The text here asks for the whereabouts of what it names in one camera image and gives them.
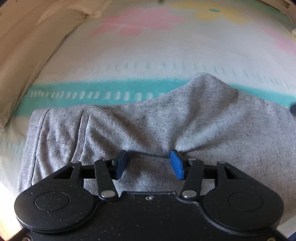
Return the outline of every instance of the gray fabric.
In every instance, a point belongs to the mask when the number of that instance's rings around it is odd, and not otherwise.
[[[179,191],[169,152],[206,164],[227,161],[276,191],[282,221],[295,215],[295,119],[285,107],[233,89],[207,74],[157,99],[115,106],[36,110],[22,159],[22,191],[71,161],[93,164],[129,151],[116,188]],[[96,192],[93,181],[85,187]]]

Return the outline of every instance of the bed sheet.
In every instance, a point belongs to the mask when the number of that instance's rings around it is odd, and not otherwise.
[[[0,181],[16,195],[33,110],[144,101],[207,72],[249,94],[296,101],[295,25],[250,0],[114,0],[61,45],[1,130]]]

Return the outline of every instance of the bolt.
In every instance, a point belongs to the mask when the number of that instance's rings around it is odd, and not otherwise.
[[[191,198],[197,195],[196,191],[193,190],[185,190],[182,192],[184,198]]]
[[[116,193],[112,190],[105,190],[101,192],[101,196],[104,198],[110,198],[110,197],[114,197],[116,195]]]
[[[145,200],[147,200],[147,201],[151,201],[153,199],[153,196],[147,196],[147,197],[145,197]]]
[[[22,241],[31,241],[31,238],[26,236],[22,238]]]

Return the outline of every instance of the beige pillow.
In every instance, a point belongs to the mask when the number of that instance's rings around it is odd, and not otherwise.
[[[87,17],[100,17],[112,0],[59,0],[58,4],[46,1],[39,0],[40,4],[35,4],[31,11],[33,17],[28,13],[10,29],[6,28],[0,38],[0,44],[5,42],[9,48],[5,59],[0,58],[0,127],[7,124],[27,88],[64,38]],[[21,26],[27,32],[21,31],[17,35],[15,29],[21,29]]]

